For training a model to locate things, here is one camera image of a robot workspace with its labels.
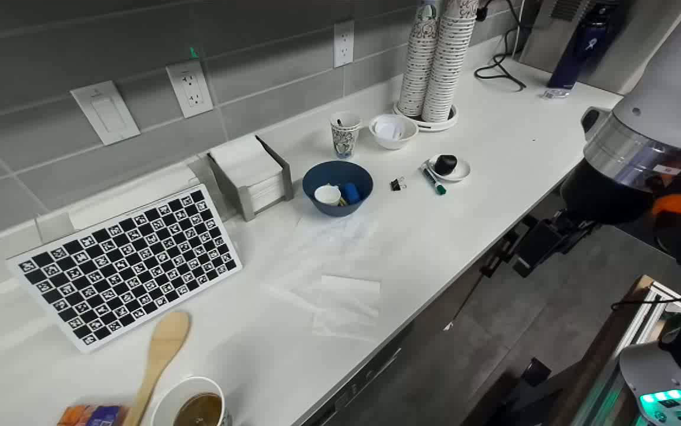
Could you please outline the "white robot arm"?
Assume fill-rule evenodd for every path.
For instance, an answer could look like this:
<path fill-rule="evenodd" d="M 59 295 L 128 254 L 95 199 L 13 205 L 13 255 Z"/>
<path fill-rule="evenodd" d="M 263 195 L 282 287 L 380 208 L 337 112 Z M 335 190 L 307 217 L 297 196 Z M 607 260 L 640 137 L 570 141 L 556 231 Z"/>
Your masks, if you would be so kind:
<path fill-rule="evenodd" d="M 681 262 L 681 24 L 613 112 L 587 112 L 582 163 L 560 186 L 562 208 L 535 221 L 515 247 L 526 276 L 556 251 L 570 251 L 599 224 L 649 216 L 655 240 Z"/>

